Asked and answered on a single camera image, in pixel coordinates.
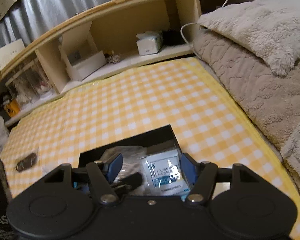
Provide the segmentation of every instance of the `clear plastic container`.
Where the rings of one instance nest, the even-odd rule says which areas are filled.
[[[52,93],[53,88],[37,58],[29,62],[23,70],[40,98]]]
[[[38,93],[26,76],[22,66],[16,70],[5,85],[21,109],[26,108],[29,104],[39,99]]]

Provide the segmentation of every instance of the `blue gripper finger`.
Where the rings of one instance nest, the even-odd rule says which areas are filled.
[[[118,176],[120,170],[122,169],[123,157],[119,154],[111,162],[107,163],[108,168],[105,177],[109,184],[113,183],[115,178]]]
[[[188,183],[192,186],[196,183],[199,172],[200,164],[197,163],[188,153],[183,153],[180,160],[181,170],[186,176]]]

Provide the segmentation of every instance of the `yellow checkered cloth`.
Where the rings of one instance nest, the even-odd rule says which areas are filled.
[[[183,152],[219,167],[243,163],[298,207],[291,237],[300,239],[300,197],[285,169],[247,116],[195,58],[127,70],[71,90],[20,121],[0,157],[13,196],[81,152],[171,124]],[[18,173],[20,158],[39,163]]]

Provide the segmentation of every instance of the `yellow box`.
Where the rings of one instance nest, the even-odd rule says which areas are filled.
[[[11,103],[4,106],[8,115],[12,118],[20,112],[20,107],[15,99]]]

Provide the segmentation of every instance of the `gray fleece blanket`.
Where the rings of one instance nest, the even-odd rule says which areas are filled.
[[[276,77],[262,59],[208,30],[201,30],[193,44],[247,116],[280,150],[300,192],[300,67],[285,78]]]

